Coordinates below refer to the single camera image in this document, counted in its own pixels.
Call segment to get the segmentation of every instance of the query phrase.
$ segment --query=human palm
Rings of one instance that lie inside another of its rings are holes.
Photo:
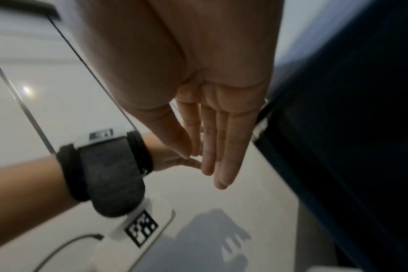
[[[58,8],[118,103],[219,189],[241,166],[267,92],[277,0],[63,0]],[[169,102],[175,98],[184,128]]]

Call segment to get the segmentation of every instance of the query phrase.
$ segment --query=black velcro strap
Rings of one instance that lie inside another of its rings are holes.
[[[89,200],[86,178],[82,161],[73,144],[62,146],[56,153],[56,158],[61,164],[62,172],[71,195],[80,202]]]
[[[142,177],[150,174],[153,171],[153,160],[140,132],[137,130],[130,131],[126,134],[126,137],[132,154],[134,154],[140,174]]]

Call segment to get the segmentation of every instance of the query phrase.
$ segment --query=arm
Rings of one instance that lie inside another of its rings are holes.
[[[0,245],[77,204],[55,156],[0,169]]]

